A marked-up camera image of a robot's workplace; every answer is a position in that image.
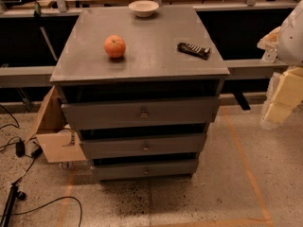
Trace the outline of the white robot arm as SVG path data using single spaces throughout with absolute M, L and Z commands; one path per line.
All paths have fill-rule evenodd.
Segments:
M 279 59 L 289 66 L 283 74 L 272 76 L 263 105 L 261 125 L 273 129 L 303 101 L 303 1 L 281 26 L 260 39 L 257 47 L 264 50 L 264 62 Z

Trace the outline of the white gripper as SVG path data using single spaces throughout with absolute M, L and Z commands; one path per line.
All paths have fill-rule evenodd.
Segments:
M 257 48 L 262 49 L 262 60 L 274 63 L 277 57 L 277 42 L 280 27 L 276 27 L 257 43 Z M 278 84 L 270 104 L 265 111 L 263 119 L 271 124 L 283 123 L 303 101 L 303 68 L 294 67 L 285 71 L 278 78 Z

